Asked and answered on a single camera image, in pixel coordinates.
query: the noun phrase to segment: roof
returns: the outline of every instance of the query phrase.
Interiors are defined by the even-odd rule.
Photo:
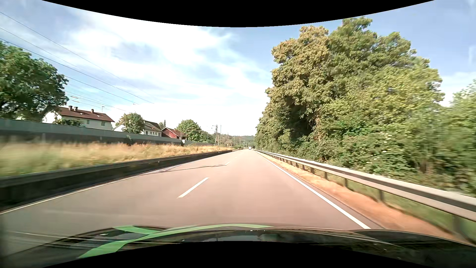
[[[188,138],[187,135],[185,135],[184,133],[182,133],[182,132],[180,132],[180,131],[178,131],[178,130],[176,130],[176,129],[171,129],[171,128],[168,128],[168,127],[164,127],[164,128],[162,129],[162,131],[164,131],[164,129],[170,130],[173,134],[175,134],[175,135],[178,136],[178,137],[182,136],[182,137]]]
[[[61,116],[71,116],[71,117],[78,117],[78,118],[86,118],[92,120],[100,120],[100,121],[108,121],[114,122],[107,114],[105,113],[98,113],[98,112],[91,112],[91,111],[84,111],[78,110],[70,111],[69,108],[66,107],[57,107],[56,112]]]
[[[161,131],[159,124],[157,124],[156,122],[144,120],[144,123],[145,123],[145,127],[144,127],[145,130]]]

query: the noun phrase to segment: asphalt road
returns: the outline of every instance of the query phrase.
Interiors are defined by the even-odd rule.
[[[240,150],[43,200],[0,215],[5,255],[98,229],[265,223],[380,228],[253,150]]]

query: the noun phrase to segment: white cloud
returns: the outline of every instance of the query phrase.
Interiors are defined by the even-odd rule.
[[[136,111],[146,120],[165,119],[167,125],[171,127],[175,127],[183,119],[193,119],[205,130],[211,129],[209,126],[214,124],[222,124],[223,132],[228,131],[234,135],[249,135],[256,132],[258,118],[266,106],[267,97],[264,90],[271,84],[270,74],[268,70],[259,69],[252,60],[230,49],[230,42],[236,41],[233,35],[226,33],[223,29],[221,32],[224,34],[218,35],[206,27],[140,21],[68,7],[65,7],[66,11],[71,13],[72,18],[80,21],[80,27],[62,33],[59,35],[60,39],[52,39],[108,72],[129,81],[141,91],[22,26],[15,25],[4,18],[0,22],[8,22],[7,26],[11,32],[87,70],[89,74],[94,74],[106,82],[154,102],[154,104],[140,102],[140,99],[130,94],[93,81],[93,85],[131,99],[140,105],[114,103],[112,99],[108,104],[126,111]],[[29,21],[25,24],[35,28],[34,23],[48,22]],[[31,45],[24,42],[22,44],[28,49],[48,56]],[[128,47],[124,50],[128,53],[127,60],[118,57],[114,52],[121,47]],[[142,48],[144,50],[147,48],[149,58],[145,62],[144,59],[134,60],[134,57],[138,57],[143,52]],[[206,50],[213,51],[216,57],[207,56],[204,53]],[[211,83],[209,78],[203,78],[191,72],[193,68],[202,68],[202,66],[214,71],[219,78]],[[259,77],[265,77],[265,79],[261,79],[261,82],[251,80],[247,77],[247,72],[256,72]],[[78,76],[78,74],[72,77],[78,80],[84,79],[84,76]],[[193,100],[189,99],[196,95],[198,97]],[[95,99],[93,93],[86,96]],[[241,102],[233,103],[230,98]],[[253,101],[250,103],[243,101],[247,98]],[[124,113],[116,109],[105,110],[105,112],[114,120]]]
[[[476,79],[476,72],[456,72],[451,76],[443,76],[443,83],[440,90],[445,93],[445,99],[441,103],[448,106],[453,99],[453,93],[456,93],[473,82]]]

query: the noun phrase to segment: black car hood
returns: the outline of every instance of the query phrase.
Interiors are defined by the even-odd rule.
[[[338,230],[283,224],[231,223],[183,227],[119,226],[34,247],[7,257],[8,267],[47,267],[124,250],[205,241],[299,243],[369,253],[431,267],[455,261],[476,263],[476,247],[410,232]]]

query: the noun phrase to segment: tree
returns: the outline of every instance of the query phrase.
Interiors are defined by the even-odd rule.
[[[116,126],[123,125],[122,132],[140,134],[145,128],[145,122],[138,113],[123,114]]]
[[[68,98],[64,75],[43,59],[0,41],[0,117],[41,122]]]
[[[476,196],[475,90],[442,107],[429,60],[397,32],[368,30],[371,22],[302,27],[273,48],[279,66],[257,146]]]
[[[53,121],[53,124],[64,124],[64,125],[72,125],[72,126],[81,126],[83,122],[81,120],[76,120],[76,119],[59,119],[55,118],[55,121]]]
[[[164,122],[159,122],[159,123],[157,123],[157,124],[159,125],[160,130],[162,130],[162,129],[164,129],[164,128],[166,127],[166,125],[165,125],[165,120],[164,120]]]
[[[191,119],[182,120],[178,124],[177,130],[187,135],[190,141],[199,142],[202,140],[202,129]]]

